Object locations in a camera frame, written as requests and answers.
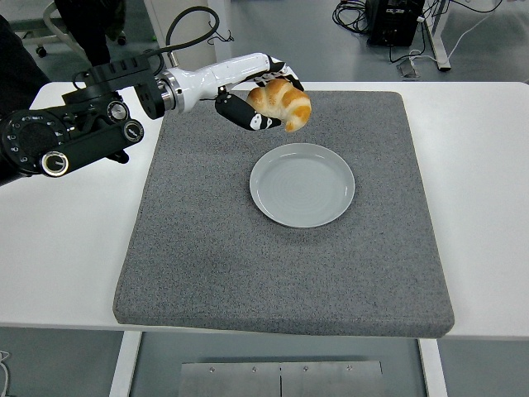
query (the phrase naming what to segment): white plate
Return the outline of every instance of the white plate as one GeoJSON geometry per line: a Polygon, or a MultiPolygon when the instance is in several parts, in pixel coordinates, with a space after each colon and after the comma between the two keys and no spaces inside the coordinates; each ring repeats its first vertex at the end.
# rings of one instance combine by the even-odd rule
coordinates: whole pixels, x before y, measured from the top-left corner
{"type": "Polygon", "coordinates": [[[255,204],[290,227],[325,225],[349,207],[355,177],[334,151],[310,143],[276,147],[255,163],[250,175],[255,204]]]}

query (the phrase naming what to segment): croissant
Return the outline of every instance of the croissant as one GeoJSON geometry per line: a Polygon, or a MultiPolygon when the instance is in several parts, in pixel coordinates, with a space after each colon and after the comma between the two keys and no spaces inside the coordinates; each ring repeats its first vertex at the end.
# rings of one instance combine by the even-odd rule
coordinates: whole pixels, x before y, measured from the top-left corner
{"type": "Polygon", "coordinates": [[[246,102],[263,116],[284,122],[287,132],[294,132],[307,124],[312,111],[308,95],[285,79],[274,79],[265,87],[252,89],[246,102]]]}

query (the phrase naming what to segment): gray felt pad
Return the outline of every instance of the gray felt pad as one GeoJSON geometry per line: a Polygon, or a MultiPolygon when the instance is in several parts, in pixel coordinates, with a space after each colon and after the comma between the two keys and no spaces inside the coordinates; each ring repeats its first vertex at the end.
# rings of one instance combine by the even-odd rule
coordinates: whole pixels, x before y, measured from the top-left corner
{"type": "Polygon", "coordinates": [[[450,330],[402,98],[309,95],[311,119],[292,135],[243,130],[211,101],[167,114],[116,290],[118,322],[309,335],[450,330]],[[327,225],[284,227],[252,201],[255,162],[293,142],[335,151],[355,175],[351,206],[327,225]]]}

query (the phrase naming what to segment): table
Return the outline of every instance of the table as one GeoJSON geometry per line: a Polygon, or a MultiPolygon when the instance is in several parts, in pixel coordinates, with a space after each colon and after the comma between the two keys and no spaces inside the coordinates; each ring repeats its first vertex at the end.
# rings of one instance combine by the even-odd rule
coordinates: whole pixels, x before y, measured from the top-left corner
{"type": "MultiPolygon", "coordinates": [[[[528,339],[529,87],[304,86],[402,95],[455,313],[445,337],[528,339]]],[[[33,107],[59,105],[60,95],[72,89],[48,84],[33,107]]],[[[128,150],[127,165],[101,160],[64,178],[36,176],[0,188],[0,326],[160,330],[121,325],[112,314],[161,126],[161,119],[143,114],[131,88],[122,95],[146,131],[143,142],[128,150]]]]}

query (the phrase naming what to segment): metal plate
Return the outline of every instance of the metal plate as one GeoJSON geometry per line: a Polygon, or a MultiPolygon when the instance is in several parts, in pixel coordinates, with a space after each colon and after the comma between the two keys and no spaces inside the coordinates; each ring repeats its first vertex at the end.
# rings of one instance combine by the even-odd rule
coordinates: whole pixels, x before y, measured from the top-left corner
{"type": "Polygon", "coordinates": [[[182,364],[180,397],[384,397],[379,361],[182,364]]]}
{"type": "Polygon", "coordinates": [[[379,361],[281,364],[282,397],[383,397],[379,361]]]}
{"type": "Polygon", "coordinates": [[[179,397],[279,397],[279,363],[182,364],[179,397]]]}

